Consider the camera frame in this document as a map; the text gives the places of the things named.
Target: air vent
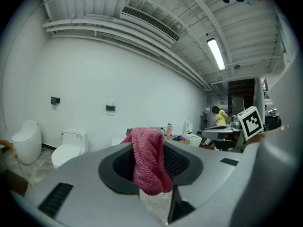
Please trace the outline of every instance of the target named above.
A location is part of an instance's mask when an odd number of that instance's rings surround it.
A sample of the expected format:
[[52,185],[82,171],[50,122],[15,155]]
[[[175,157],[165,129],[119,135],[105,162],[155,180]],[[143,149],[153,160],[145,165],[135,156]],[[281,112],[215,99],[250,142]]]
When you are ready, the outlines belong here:
[[42,202],[39,209],[51,218],[54,218],[70,193],[73,185],[59,183]]
[[122,14],[127,14],[133,17],[136,17],[138,19],[141,19],[145,21],[146,23],[150,24],[151,26],[156,27],[158,30],[165,33],[169,38],[171,38],[173,41],[178,42],[180,39],[180,36],[171,30],[168,26],[166,26],[164,23],[158,21],[157,19],[153,18],[152,16],[149,16],[148,14],[141,12],[138,9],[134,9],[132,7],[125,6],[121,12]]
[[221,162],[224,162],[224,163],[232,165],[232,166],[236,166],[238,164],[238,161],[232,160],[232,159],[229,159],[229,158],[223,158],[221,160]]

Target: yellow shirt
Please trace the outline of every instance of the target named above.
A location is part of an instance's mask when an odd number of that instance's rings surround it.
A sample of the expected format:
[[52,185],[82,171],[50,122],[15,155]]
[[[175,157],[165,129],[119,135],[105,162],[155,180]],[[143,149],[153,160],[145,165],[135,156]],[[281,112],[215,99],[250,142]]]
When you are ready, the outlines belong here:
[[220,109],[218,115],[217,115],[217,124],[226,124],[226,120],[223,117],[222,113],[224,113],[223,109]]

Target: fluorescent light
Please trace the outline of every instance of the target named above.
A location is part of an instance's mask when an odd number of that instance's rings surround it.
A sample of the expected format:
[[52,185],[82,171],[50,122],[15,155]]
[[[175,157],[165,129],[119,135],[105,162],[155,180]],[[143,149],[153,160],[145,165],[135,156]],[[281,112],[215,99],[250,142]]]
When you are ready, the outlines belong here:
[[225,69],[224,61],[216,40],[213,38],[208,40],[207,43],[209,48],[212,50],[212,53],[214,54],[214,58],[217,61],[219,69],[224,70]]

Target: red towel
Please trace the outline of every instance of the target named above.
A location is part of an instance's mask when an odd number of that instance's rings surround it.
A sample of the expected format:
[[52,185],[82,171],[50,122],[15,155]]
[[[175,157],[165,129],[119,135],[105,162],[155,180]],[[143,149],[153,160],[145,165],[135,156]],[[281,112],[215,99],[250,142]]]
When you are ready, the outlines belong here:
[[164,169],[164,137],[155,129],[134,128],[121,143],[132,142],[134,183],[148,195],[170,192],[173,183]]

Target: table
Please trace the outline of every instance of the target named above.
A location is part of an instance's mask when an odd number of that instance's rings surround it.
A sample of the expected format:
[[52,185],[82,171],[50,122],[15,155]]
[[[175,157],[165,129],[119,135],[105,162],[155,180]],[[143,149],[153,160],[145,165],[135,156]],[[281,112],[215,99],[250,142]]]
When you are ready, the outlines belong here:
[[[173,138],[175,138],[177,136],[164,136],[164,139],[165,140],[172,140]],[[190,144],[190,141],[189,140],[180,140],[180,141],[177,141],[178,143],[181,143],[181,144],[186,144],[186,145],[189,145]]]

